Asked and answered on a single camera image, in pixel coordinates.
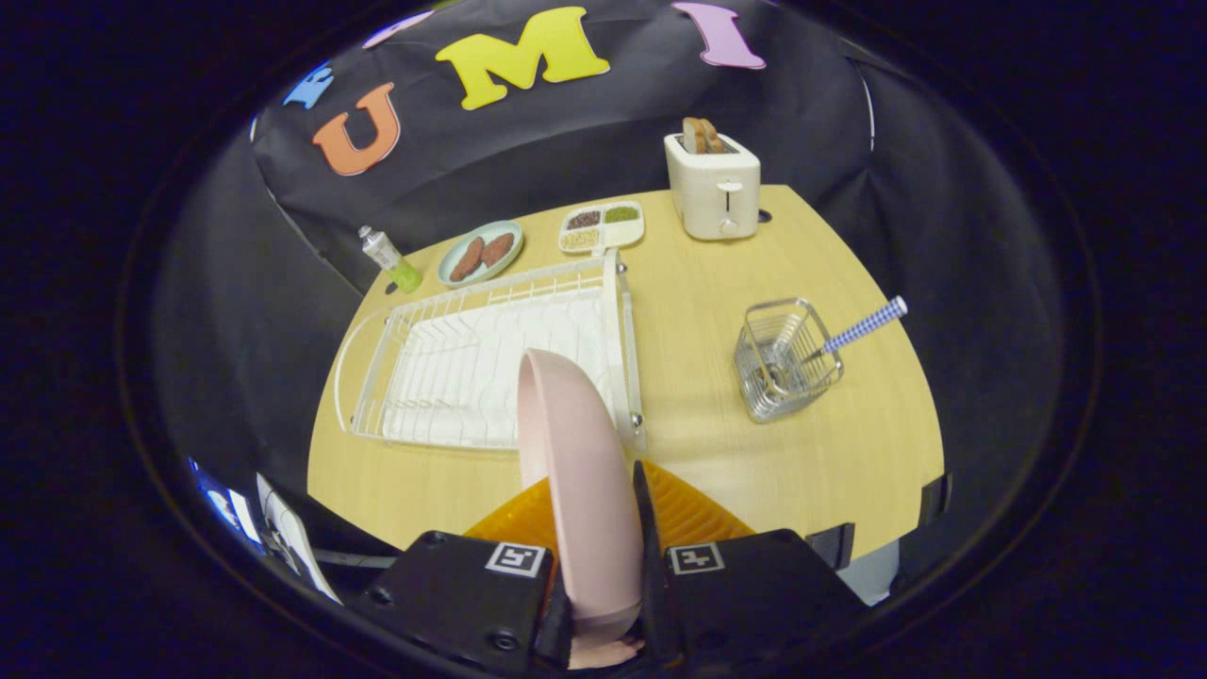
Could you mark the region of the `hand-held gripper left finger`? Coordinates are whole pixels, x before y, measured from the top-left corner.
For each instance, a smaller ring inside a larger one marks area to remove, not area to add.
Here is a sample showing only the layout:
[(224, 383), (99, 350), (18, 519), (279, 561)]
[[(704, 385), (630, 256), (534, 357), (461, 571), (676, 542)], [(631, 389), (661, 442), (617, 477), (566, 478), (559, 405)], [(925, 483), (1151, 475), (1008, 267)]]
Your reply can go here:
[(567, 671), (572, 622), (556, 566), (549, 481), (523, 490), (470, 534), (422, 533), (349, 607), (474, 671)]

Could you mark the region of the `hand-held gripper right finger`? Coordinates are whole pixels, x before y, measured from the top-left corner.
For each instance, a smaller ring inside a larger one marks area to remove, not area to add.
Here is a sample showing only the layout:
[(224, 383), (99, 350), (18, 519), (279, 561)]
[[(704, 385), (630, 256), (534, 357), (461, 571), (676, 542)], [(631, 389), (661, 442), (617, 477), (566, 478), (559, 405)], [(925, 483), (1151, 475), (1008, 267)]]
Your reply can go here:
[(869, 607), (793, 529), (663, 548), (653, 464), (634, 469), (637, 631), (655, 666), (775, 666), (820, 652)]

